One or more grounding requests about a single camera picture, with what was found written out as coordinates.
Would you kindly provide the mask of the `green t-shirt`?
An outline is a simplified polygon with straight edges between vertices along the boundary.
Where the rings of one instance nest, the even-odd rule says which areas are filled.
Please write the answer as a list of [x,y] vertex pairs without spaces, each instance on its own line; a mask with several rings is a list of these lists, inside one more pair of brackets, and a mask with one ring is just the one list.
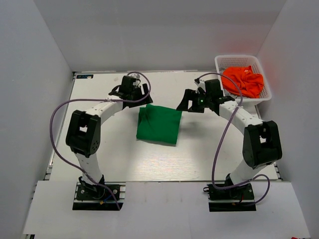
[[136,138],[176,145],[181,116],[181,111],[167,107],[151,104],[141,107],[138,114]]

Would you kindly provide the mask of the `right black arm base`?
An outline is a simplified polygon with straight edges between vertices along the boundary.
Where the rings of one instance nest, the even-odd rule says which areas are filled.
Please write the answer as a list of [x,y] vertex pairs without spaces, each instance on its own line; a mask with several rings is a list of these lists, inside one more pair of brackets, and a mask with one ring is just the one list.
[[256,211],[252,185],[245,184],[232,189],[217,190],[207,184],[203,192],[208,195],[210,212],[252,212]]

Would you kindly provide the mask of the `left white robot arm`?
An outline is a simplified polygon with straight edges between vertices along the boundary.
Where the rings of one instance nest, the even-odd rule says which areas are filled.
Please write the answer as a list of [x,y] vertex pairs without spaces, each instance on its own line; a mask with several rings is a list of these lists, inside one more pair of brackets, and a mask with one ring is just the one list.
[[125,108],[134,108],[152,103],[147,84],[139,86],[122,83],[109,93],[109,98],[88,110],[75,110],[70,119],[66,145],[70,147],[82,171],[81,182],[88,184],[88,193],[95,199],[105,194],[104,175],[100,170],[97,151],[101,142],[101,126],[110,117]]

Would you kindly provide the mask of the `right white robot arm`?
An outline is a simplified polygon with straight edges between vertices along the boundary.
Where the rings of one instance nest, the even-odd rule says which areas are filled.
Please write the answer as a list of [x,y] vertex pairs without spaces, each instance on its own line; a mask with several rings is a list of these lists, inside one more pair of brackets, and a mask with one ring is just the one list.
[[232,124],[243,134],[243,159],[234,171],[227,175],[224,186],[213,187],[225,190],[232,199],[243,193],[243,185],[260,177],[260,171],[282,158],[278,126],[274,121],[263,121],[252,116],[231,96],[225,96],[217,79],[194,80],[197,89],[186,89],[177,110],[203,113],[210,109]]

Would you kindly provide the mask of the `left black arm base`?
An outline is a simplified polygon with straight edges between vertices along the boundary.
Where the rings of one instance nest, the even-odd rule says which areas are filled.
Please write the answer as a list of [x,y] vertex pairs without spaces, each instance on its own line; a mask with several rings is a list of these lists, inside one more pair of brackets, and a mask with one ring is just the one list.
[[75,188],[72,210],[74,211],[118,211],[125,200],[126,184],[113,182],[104,187],[91,185],[79,177]]

